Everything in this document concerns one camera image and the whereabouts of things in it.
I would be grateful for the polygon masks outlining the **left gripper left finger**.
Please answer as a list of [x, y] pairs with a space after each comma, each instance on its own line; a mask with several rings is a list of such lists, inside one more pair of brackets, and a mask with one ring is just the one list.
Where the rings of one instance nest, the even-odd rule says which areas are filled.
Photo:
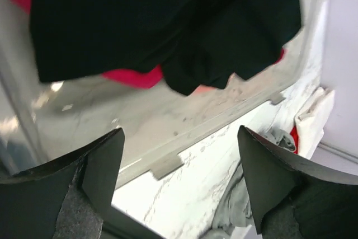
[[123, 155], [114, 129], [90, 144], [1, 179], [1, 238], [100, 238]]

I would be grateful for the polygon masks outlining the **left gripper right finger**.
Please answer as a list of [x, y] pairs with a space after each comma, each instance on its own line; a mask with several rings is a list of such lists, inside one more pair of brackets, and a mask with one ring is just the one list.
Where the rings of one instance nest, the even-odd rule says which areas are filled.
[[238, 146], [257, 234], [357, 238], [357, 176], [283, 149], [246, 126]]

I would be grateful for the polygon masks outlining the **grey t shirt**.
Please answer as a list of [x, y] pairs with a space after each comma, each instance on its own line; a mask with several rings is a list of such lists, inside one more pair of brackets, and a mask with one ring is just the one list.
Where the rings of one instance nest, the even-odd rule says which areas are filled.
[[[273, 128], [266, 133], [260, 133], [260, 135], [290, 152], [297, 151], [293, 136], [282, 129]], [[211, 230], [207, 232], [207, 238], [231, 238], [236, 227], [246, 228], [252, 224], [252, 209], [242, 162], [239, 161], [216, 208]]]

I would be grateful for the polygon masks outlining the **clear plastic bin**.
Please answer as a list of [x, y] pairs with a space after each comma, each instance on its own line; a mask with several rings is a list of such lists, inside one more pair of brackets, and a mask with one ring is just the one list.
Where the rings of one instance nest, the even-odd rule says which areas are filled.
[[270, 101], [303, 72], [324, 0], [306, 0], [306, 28], [285, 58], [253, 79], [232, 78], [226, 89], [183, 97], [163, 83], [136, 90], [100, 77], [40, 85], [27, 15], [1, 0], [1, 141], [20, 146], [36, 166], [89, 144], [115, 128], [125, 132], [118, 186], [151, 171], [161, 179], [181, 166], [178, 154]]

